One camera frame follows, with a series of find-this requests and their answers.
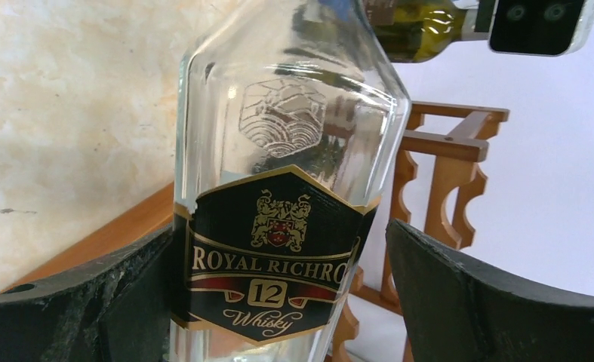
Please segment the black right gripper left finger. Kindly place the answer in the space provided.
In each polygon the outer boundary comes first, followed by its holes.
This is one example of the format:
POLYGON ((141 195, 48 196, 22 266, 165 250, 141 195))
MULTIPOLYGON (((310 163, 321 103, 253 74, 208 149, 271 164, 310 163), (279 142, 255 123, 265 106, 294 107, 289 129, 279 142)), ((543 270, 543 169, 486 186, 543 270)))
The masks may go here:
POLYGON ((0 293, 0 361, 160 361, 171 239, 164 228, 0 293))

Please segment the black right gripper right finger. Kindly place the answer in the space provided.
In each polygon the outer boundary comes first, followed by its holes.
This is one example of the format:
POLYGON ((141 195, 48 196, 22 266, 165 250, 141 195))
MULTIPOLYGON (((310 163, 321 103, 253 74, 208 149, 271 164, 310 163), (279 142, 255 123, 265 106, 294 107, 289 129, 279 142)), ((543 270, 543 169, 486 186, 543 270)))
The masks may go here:
POLYGON ((594 361, 594 296, 514 275, 400 220, 386 228, 417 361, 594 361))

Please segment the clear whisky bottle black label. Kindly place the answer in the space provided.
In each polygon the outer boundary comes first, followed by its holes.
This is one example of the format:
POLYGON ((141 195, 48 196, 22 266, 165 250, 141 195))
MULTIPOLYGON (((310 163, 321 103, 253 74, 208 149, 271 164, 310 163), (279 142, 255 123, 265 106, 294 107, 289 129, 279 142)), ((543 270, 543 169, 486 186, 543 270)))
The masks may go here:
POLYGON ((411 100, 361 1, 246 1, 180 63, 172 361, 322 361, 411 100))

